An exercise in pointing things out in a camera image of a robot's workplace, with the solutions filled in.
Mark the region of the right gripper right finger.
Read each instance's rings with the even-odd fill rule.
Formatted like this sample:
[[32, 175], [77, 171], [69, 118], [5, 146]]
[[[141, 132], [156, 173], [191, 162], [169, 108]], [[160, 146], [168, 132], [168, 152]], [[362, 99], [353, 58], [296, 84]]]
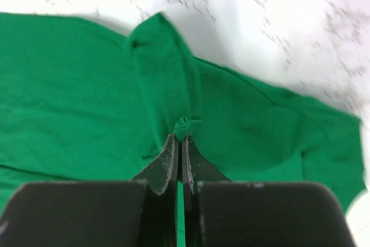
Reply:
[[182, 141], [182, 182], [186, 246], [201, 246], [198, 182], [229, 181], [198, 150], [191, 135]]

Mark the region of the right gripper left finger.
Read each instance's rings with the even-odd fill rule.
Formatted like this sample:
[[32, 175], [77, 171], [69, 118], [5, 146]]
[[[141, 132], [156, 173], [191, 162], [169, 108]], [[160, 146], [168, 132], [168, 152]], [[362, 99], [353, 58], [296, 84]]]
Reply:
[[134, 176], [147, 184], [138, 246], [177, 245], [178, 140], [168, 135], [160, 154]]

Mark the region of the green t shirt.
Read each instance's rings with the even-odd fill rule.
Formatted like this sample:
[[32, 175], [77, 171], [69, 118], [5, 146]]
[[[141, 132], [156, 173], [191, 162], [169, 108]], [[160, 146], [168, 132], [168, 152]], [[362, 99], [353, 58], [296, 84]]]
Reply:
[[193, 56], [158, 13], [124, 36], [75, 17], [1, 14], [1, 245], [138, 246], [147, 184], [178, 140], [229, 181], [198, 182], [201, 246], [353, 246], [360, 120]]

